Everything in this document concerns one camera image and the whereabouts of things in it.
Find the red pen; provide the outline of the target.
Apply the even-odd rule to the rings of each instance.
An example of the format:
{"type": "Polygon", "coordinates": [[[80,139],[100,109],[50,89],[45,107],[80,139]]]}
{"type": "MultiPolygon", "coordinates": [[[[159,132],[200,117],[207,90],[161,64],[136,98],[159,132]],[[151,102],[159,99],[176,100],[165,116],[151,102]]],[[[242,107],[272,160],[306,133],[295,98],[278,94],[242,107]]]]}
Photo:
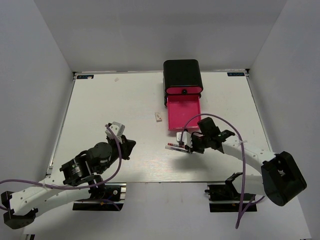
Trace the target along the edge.
{"type": "Polygon", "coordinates": [[[168,143],[168,146],[185,149],[185,145],[175,144],[175,143],[168,143]]]}

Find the purple pen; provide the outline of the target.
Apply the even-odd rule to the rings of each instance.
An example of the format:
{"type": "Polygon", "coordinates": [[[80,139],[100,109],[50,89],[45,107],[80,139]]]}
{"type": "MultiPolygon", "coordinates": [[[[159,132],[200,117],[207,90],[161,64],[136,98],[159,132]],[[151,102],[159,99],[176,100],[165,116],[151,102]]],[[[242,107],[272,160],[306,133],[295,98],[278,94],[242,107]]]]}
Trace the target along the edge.
{"type": "Polygon", "coordinates": [[[177,151],[177,152],[181,152],[181,153],[187,153],[187,154],[191,153],[190,151],[188,151],[186,149],[182,149],[182,148],[174,147],[174,146],[170,146],[170,145],[166,145],[165,149],[171,150],[171,151],[177,151]]]}

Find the pink drawer with black knob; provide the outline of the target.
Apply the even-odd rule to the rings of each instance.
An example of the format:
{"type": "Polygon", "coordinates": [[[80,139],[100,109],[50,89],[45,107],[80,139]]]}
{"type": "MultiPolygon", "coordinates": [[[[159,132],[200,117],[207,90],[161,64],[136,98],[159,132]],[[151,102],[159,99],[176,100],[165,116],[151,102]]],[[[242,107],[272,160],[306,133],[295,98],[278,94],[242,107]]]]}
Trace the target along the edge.
{"type": "Polygon", "coordinates": [[[202,91],[200,86],[173,86],[164,90],[167,95],[198,95],[202,91]]]}

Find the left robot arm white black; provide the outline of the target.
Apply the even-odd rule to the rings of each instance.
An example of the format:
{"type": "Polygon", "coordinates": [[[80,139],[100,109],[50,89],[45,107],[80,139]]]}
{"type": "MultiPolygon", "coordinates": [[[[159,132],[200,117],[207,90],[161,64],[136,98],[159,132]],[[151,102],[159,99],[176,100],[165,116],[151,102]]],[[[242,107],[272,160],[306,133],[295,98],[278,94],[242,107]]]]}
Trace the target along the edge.
{"type": "Polygon", "coordinates": [[[129,160],[135,145],[136,141],[124,135],[120,142],[108,138],[106,142],[81,151],[43,180],[30,181],[30,187],[19,192],[3,192],[4,224],[13,230],[21,229],[43,213],[70,202],[84,204],[74,206],[74,210],[119,211],[121,186],[107,184],[102,174],[116,160],[129,160]]]}

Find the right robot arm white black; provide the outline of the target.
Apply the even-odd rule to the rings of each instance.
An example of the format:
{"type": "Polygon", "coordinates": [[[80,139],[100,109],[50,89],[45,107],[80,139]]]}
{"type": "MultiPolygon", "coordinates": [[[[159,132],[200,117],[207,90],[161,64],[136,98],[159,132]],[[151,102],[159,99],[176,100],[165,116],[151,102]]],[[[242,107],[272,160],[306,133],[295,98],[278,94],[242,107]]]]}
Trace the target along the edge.
{"type": "Polygon", "coordinates": [[[274,153],[255,147],[242,140],[235,131],[221,131],[210,117],[198,121],[197,125],[199,132],[184,130],[176,137],[189,153],[216,150],[242,161],[244,168],[250,166],[259,173],[246,175],[244,170],[234,173],[224,182],[223,196],[236,200],[245,194],[260,195],[282,207],[307,188],[307,182],[290,153],[274,153]]]}

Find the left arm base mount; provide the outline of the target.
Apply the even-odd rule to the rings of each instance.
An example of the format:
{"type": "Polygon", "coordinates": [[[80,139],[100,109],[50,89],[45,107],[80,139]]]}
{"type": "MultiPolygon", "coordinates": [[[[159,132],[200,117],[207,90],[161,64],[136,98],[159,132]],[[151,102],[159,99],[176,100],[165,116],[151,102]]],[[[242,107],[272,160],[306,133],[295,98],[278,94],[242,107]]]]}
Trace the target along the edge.
{"type": "Polygon", "coordinates": [[[88,197],[73,202],[73,211],[119,212],[124,205],[126,183],[107,183],[87,190],[88,197]]]}

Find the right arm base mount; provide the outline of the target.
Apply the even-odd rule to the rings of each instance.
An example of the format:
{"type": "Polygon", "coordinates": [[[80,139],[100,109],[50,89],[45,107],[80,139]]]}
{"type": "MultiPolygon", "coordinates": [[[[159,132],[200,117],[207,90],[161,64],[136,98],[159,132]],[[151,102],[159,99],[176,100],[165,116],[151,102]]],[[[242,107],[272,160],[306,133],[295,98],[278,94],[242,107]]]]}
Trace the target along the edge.
{"type": "Polygon", "coordinates": [[[211,213],[237,213],[240,206],[240,194],[229,193],[222,182],[209,183],[204,190],[208,196],[211,213]]]}

